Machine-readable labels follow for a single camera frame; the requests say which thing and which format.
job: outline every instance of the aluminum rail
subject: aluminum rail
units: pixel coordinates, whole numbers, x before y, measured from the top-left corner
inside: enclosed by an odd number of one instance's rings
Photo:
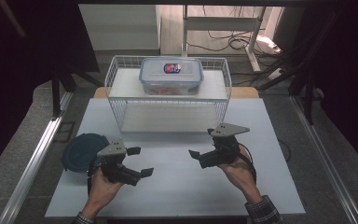
[[[293,105],[296,108],[296,112],[301,120],[301,123],[304,125],[304,128],[316,149],[316,153],[321,161],[321,164],[327,174],[327,177],[330,179],[331,185],[333,186],[334,191],[336,192],[339,201],[344,208],[345,213],[348,216],[348,219],[353,224],[358,224],[358,208],[351,196],[351,193],[348,191],[347,187],[345,186],[344,182],[342,181],[341,177],[338,174],[336,167],[334,166],[333,162],[328,155],[324,144],[322,143],[321,139],[319,138],[318,133],[316,132],[315,128],[312,125],[309,125],[307,119],[303,114],[303,106],[299,97],[291,96],[290,99],[292,100]]]
[[[11,194],[10,199],[7,202],[7,205],[0,216],[0,223],[13,223],[19,213],[22,203],[25,200],[25,197],[28,194],[29,189],[34,183],[34,179],[39,171],[39,168],[42,164],[43,159],[45,158],[48,147],[50,146],[54,134],[57,132],[61,122],[62,116],[65,113],[67,106],[72,98],[71,92],[66,92],[61,99],[61,113],[55,119],[52,120],[45,132],[43,133],[36,149],[34,150],[34,154],[30,161],[28,162],[27,167],[22,173],[21,179]]]

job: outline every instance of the white wall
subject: white wall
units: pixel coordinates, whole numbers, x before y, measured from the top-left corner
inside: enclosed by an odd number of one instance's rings
[[[159,49],[158,6],[79,5],[94,50]]]

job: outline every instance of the container lid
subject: container lid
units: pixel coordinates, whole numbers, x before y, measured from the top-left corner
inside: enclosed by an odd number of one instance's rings
[[[200,82],[202,66],[198,59],[155,57],[142,61],[141,82]]]
[[[62,165],[66,170],[87,172],[97,152],[109,146],[105,136],[97,133],[82,133],[66,146],[62,154]]]

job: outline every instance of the human hand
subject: human hand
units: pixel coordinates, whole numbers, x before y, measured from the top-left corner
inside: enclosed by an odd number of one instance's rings
[[[249,154],[241,145],[240,151],[242,155],[250,160]],[[220,164],[218,167],[223,170],[228,180],[242,191],[248,203],[253,204],[263,201],[263,198],[255,185],[250,167],[244,160],[237,157],[231,164]]]
[[[103,176],[101,168],[98,168],[92,178],[91,191],[81,212],[82,215],[89,219],[96,218],[100,210],[115,198],[118,190],[123,185],[124,184],[120,182],[110,183],[109,180]]]

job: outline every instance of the gray floor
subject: gray floor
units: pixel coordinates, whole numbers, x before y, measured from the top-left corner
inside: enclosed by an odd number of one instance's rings
[[[227,57],[231,73],[251,73],[251,67],[246,57],[238,55],[225,55],[225,57]],[[98,61],[102,72],[93,75],[103,81],[110,57],[98,55]],[[236,75],[232,76],[232,79],[233,83],[240,83],[255,77],[257,75]],[[71,222],[71,218],[44,218],[44,215],[62,172],[60,161],[62,151],[67,142],[75,137],[88,100],[96,90],[87,81],[77,76],[74,76],[74,78],[78,88],[70,103],[71,109],[67,111],[64,117],[62,129],[56,134],[55,142],[48,150],[15,223]],[[252,84],[261,84],[266,80],[266,78],[263,78]],[[284,142],[284,144],[281,144],[282,153],[286,157],[291,154],[287,164],[307,212],[306,215],[284,217],[290,223],[350,223],[321,165],[316,149],[307,136],[287,94],[286,89],[289,83],[290,79],[267,91],[260,92],[260,97],[266,104],[275,133]],[[0,216],[33,155],[34,149],[51,119],[51,114],[51,86],[50,83],[45,83],[35,89],[34,103],[0,157]],[[358,206],[358,155],[356,151],[325,115],[319,102],[314,102],[312,115],[316,131]]]

